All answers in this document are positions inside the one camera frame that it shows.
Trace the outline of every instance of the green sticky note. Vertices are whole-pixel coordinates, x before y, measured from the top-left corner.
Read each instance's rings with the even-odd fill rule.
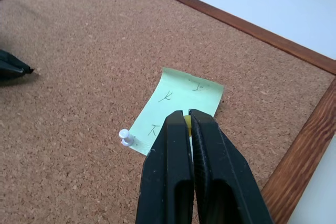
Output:
[[[214,116],[223,91],[216,82],[163,68],[159,84],[130,129],[135,137],[130,147],[147,155],[165,118],[176,110],[188,115],[189,109],[198,109]]]

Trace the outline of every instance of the wooden frame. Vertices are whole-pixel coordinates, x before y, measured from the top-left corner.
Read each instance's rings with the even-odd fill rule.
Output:
[[[259,26],[238,18],[230,13],[220,10],[216,7],[208,5],[199,0],[177,0],[193,9],[207,14],[219,21],[222,21],[236,29],[243,31],[263,42],[266,42],[278,49],[281,49],[301,60],[304,60],[318,68],[329,73],[336,74],[336,62],[318,52],[310,50],[293,41],[287,40],[279,35],[267,31]]]
[[[334,60],[282,38],[241,18],[199,0],[177,0],[238,30],[329,73],[336,73]],[[295,138],[291,147],[268,179],[262,194],[278,224],[286,224],[335,132],[333,99],[336,78]]]

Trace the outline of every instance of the push pin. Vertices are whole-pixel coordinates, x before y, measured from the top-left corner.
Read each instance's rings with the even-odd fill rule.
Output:
[[[127,129],[119,131],[119,137],[121,138],[121,144],[126,147],[131,146],[134,142],[134,136]]]

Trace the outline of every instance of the cork board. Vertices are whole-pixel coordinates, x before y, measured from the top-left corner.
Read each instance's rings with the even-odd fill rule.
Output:
[[[174,0],[3,0],[4,223],[133,223],[144,156],[120,145],[162,66],[225,85],[215,119],[263,188],[333,75]]]

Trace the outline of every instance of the white push pin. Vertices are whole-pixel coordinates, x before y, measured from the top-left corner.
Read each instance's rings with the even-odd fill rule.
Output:
[[[119,137],[122,139],[121,144],[126,147],[131,146],[134,142],[134,136],[132,136],[130,131],[127,129],[119,131]]]

